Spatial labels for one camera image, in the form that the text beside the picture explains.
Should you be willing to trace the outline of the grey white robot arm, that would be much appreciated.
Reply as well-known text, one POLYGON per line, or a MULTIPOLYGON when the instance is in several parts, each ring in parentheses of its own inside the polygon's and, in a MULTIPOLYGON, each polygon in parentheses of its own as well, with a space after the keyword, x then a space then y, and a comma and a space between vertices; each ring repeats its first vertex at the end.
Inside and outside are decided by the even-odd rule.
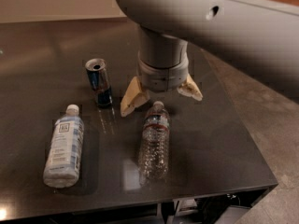
POLYGON ((137 75, 150 91, 202 95, 194 44, 284 96, 299 96, 299 7, 271 0, 116 0, 139 31, 137 75))

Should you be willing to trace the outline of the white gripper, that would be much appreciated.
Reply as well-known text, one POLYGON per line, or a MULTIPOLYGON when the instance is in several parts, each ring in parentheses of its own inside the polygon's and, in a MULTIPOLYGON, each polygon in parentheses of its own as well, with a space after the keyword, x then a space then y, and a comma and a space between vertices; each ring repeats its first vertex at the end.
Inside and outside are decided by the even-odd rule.
POLYGON ((177 89, 179 94, 201 101, 203 94, 191 75, 188 75, 188 65, 187 55, 183 56, 181 62, 170 68, 156 68, 138 59, 138 77, 132 78, 121 100, 121 115, 126 117, 145 104, 150 99, 148 90, 164 92, 177 89))

